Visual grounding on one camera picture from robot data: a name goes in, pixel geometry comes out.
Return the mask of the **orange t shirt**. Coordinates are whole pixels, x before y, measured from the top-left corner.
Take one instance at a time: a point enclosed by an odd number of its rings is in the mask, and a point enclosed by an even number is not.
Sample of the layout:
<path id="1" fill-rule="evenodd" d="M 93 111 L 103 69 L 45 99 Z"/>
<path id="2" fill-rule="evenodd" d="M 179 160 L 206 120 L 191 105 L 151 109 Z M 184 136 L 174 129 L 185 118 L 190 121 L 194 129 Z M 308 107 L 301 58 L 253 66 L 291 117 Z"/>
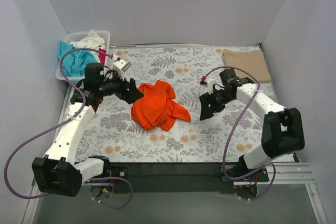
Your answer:
<path id="1" fill-rule="evenodd" d="M 188 110 L 174 101 L 176 94 L 169 83 L 161 80 L 154 85 L 143 83 L 139 86 L 139 90 L 144 97 L 134 102 L 131 119 L 144 130 L 150 131 L 160 127 L 164 131 L 169 131 L 177 119 L 191 122 Z"/>

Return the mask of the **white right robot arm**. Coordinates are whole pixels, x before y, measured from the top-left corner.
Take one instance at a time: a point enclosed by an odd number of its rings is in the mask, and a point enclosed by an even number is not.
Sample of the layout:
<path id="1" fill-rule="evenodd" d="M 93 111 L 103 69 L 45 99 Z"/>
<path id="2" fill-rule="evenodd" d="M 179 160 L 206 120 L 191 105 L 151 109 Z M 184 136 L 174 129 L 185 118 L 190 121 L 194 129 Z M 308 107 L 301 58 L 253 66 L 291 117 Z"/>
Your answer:
<path id="1" fill-rule="evenodd" d="M 287 108 L 278 104 L 260 91 L 260 82 L 252 74 L 236 75 L 236 67 L 220 66 L 219 74 L 222 85 L 217 89 L 216 82 L 207 79 L 207 73 L 200 84 L 207 87 L 207 92 L 199 97 L 201 103 L 201 121 L 210 119 L 215 113 L 222 112 L 232 101 L 245 104 L 226 141 L 224 153 L 240 120 L 251 109 L 262 123 L 261 143 L 252 151 L 242 155 L 237 164 L 230 169 L 223 169 L 223 175 L 231 181 L 251 180 L 259 170 L 271 161 L 304 149 L 305 137 L 301 113 L 296 108 Z"/>

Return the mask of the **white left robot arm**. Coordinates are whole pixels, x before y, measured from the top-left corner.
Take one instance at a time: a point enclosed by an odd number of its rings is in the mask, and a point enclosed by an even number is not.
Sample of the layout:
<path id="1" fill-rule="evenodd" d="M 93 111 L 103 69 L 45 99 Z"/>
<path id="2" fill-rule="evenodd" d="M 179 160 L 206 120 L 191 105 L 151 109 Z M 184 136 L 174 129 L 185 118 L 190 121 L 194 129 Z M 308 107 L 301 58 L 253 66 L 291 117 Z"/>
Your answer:
<path id="1" fill-rule="evenodd" d="M 143 97 L 135 80 L 124 76 L 130 66 L 129 61 L 118 59 L 107 71 L 101 63 L 90 63 L 85 67 L 85 77 L 74 87 L 64 125 L 44 156 L 36 157 L 32 163 L 41 192 L 74 197 L 84 182 L 93 178 L 106 182 L 111 178 L 112 170 L 107 157 L 90 156 L 76 163 L 75 155 L 104 97 L 115 95 L 127 104 Z"/>

